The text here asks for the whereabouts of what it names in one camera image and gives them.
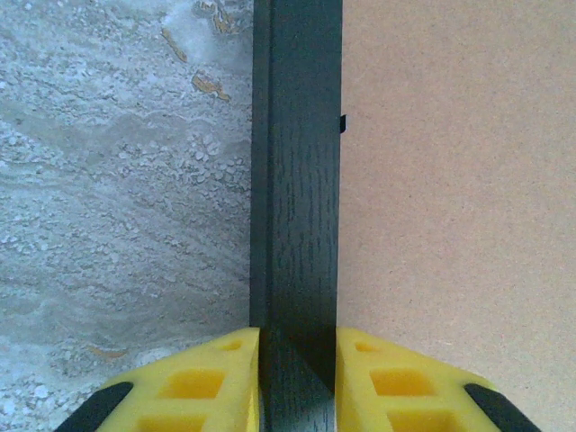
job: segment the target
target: stone texture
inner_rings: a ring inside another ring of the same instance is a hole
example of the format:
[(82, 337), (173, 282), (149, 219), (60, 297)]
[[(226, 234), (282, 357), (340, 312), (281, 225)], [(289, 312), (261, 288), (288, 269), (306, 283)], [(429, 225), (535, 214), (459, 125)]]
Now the stone texture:
[(248, 324), (251, 11), (3, 2), (0, 431)]

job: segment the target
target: small black mark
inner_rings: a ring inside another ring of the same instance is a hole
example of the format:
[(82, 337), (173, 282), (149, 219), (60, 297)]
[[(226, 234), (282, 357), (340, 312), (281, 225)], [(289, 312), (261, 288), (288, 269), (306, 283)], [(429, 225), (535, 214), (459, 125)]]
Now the small black mark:
[(346, 115), (340, 116), (340, 133), (346, 132)]

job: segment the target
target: gray marble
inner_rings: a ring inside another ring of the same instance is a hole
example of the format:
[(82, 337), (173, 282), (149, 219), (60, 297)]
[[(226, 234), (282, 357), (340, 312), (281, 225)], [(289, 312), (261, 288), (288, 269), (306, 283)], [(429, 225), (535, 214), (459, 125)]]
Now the gray marble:
[(0, 431), (248, 324), (251, 11), (2, 2)]

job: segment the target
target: black rubber tip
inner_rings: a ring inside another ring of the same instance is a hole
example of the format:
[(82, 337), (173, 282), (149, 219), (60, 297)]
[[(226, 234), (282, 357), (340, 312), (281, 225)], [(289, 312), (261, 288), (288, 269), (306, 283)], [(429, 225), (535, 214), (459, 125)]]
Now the black rubber tip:
[(119, 382), (95, 392), (55, 432), (95, 432), (133, 387), (131, 382)]
[(542, 432), (503, 394), (478, 384), (464, 389), (501, 432)]

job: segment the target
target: black wood panel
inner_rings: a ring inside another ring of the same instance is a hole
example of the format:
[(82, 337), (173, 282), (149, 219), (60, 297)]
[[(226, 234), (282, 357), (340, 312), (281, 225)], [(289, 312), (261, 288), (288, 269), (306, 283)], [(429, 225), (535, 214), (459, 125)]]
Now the black wood panel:
[(265, 430), (333, 430), (341, 49), (341, 0), (255, 1), (250, 325)]

